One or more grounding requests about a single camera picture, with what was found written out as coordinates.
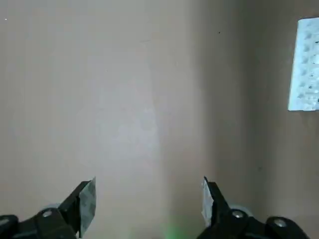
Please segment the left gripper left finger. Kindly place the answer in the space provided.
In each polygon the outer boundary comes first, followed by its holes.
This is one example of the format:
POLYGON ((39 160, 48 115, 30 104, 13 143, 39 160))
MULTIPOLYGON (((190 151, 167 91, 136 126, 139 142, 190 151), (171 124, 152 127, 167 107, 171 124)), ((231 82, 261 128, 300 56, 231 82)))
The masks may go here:
POLYGON ((20 221, 1 215, 2 239, 80 239, 91 225, 97 205, 96 178, 82 181, 60 204, 48 206, 20 221))

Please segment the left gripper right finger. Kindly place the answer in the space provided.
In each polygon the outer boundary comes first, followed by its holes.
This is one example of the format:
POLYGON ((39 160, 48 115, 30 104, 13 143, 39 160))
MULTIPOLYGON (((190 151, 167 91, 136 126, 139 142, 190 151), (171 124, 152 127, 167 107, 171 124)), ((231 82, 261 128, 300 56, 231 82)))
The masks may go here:
POLYGON ((215 182, 203 178, 202 216, 205 229, 202 239, 308 239, 294 221, 269 217, 261 222, 245 207, 230 206, 215 182))

